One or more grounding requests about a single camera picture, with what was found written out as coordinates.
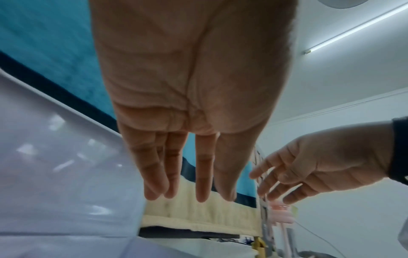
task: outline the white wall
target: white wall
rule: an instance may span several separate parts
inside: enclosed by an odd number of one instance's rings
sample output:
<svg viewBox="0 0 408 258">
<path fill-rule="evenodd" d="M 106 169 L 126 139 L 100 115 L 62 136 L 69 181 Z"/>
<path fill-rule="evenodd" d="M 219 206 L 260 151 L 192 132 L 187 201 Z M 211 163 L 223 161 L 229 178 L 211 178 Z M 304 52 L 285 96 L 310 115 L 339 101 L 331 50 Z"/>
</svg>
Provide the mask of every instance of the white wall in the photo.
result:
<svg viewBox="0 0 408 258">
<path fill-rule="evenodd" d="M 408 116 L 408 88 L 268 126 L 258 140 L 265 154 L 294 138 L 331 127 Z M 296 204 L 297 221 L 334 244 L 347 258 L 402 258 L 397 241 L 408 217 L 408 187 L 384 180 L 346 192 L 321 194 Z M 299 250 L 341 257 L 327 243 L 296 226 Z"/>
</svg>

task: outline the ceiling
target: ceiling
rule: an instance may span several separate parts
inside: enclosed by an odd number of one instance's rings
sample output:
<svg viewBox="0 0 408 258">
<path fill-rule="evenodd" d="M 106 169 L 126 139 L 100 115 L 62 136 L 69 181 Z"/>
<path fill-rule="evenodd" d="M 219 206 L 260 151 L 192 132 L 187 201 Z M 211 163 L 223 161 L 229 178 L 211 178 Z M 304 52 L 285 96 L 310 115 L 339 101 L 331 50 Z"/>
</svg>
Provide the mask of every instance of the ceiling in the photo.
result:
<svg viewBox="0 0 408 258">
<path fill-rule="evenodd" d="M 332 9 L 300 0 L 294 66 L 272 122 L 408 87 L 408 10 L 302 54 L 406 2 L 369 0 Z"/>
</svg>

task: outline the white plastic panel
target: white plastic panel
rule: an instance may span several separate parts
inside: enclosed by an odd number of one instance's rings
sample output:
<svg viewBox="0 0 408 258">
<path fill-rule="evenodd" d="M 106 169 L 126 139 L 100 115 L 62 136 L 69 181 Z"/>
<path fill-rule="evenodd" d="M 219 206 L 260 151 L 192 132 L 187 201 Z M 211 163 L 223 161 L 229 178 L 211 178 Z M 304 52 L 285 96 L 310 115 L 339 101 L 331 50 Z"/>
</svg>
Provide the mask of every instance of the white plastic panel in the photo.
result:
<svg viewBox="0 0 408 258">
<path fill-rule="evenodd" d="M 143 182 L 120 136 L 0 75 L 0 234 L 136 236 Z"/>
</svg>

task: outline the fluorescent light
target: fluorescent light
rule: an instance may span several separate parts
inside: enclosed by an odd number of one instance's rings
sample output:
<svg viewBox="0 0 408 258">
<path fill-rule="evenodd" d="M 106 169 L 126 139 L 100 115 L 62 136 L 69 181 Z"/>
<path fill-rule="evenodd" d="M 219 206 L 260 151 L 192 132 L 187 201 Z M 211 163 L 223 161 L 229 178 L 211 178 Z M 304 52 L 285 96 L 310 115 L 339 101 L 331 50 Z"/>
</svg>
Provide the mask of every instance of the fluorescent light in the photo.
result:
<svg viewBox="0 0 408 258">
<path fill-rule="evenodd" d="M 340 35 L 338 35 L 338 36 L 335 36 L 334 38 L 329 39 L 329 40 L 327 40 L 327 41 L 325 41 L 325 42 L 323 42 L 323 43 L 321 43 L 321 44 L 319 44 L 319 45 L 317 45 L 317 46 L 315 46 L 315 47 L 313 47 L 313 48 L 310 48 L 310 49 L 304 51 L 304 54 L 305 54 L 305 55 L 306 55 L 306 54 L 309 54 L 309 53 L 311 53 L 311 52 L 313 52 L 313 51 L 316 51 L 316 50 L 318 50 L 318 49 L 320 49 L 320 48 L 322 48 L 322 47 L 325 47 L 325 46 L 327 46 L 327 45 L 329 45 L 329 44 L 332 44 L 333 42 L 336 42 L 336 41 L 338 41 L 338 40 L 340 40 L 340 39 L 342 39 L 342 38 L 344 38 L 344 37 L 347 37 L 347 36 L 349 36 L 349 35 L 351 35 L 351 34 L 357 32 L 357 31 L 359 31 L 359 30 L 362 30 L 362 29 L 364 29 L 364 28 L 367 28 L 368 26 L 373 25 L 373 24 L 375 24 L 375 23 L 377 23 L 377 22 L 379 22 L 379 21 L 381 21 L 381 20 L 387 19 L 388 17 L 391 17 L 391 16 L 393 16 L 394 14 L 397 14 L 397 13 L 399 13 L 399 12 L 402 12 L 402 11 L 404 11 L 404 10 L 406 10 L 406 9 L 408 9 L 408 3 L 402 5 L 402 6 L 398 7 L 398 8 L 395 8 L 394 10 L 392 10 L 392 11 L 386 13 L 386 14 L 383 14 L 383 15 L 377 17 L 377 18 L 374 18 L 374 19 L 372 19 L 372 20 L 370 20 L 370 21 L 368 21 L 368 22 L 366 22 L 366 23 L 364 23 L 364 24 L 362 24 L 362 25 L 360 25 L 360 26 L 357 26 L 357 27 L 355 27 L 354 29 L 351 29 L 351 30 L 349 30 L 349 31 L 346 31 L 346 32 L 344 32 L 343 34 L 340 34 Z"/>
</svg>

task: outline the black sleeve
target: black sleeve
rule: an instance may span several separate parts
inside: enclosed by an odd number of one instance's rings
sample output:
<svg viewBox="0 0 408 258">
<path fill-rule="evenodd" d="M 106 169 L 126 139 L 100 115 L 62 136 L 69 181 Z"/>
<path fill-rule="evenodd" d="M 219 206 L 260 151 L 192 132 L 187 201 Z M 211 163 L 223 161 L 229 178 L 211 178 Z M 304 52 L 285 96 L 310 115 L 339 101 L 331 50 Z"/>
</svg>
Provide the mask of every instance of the black sleeve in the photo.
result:
<svg viewBox="0 0 408 258">
<path fill-rule="evenodd" d="M 408 117 L 394 119 L 394 155 L 389 178 L 408 185 Z"/>
</svg>

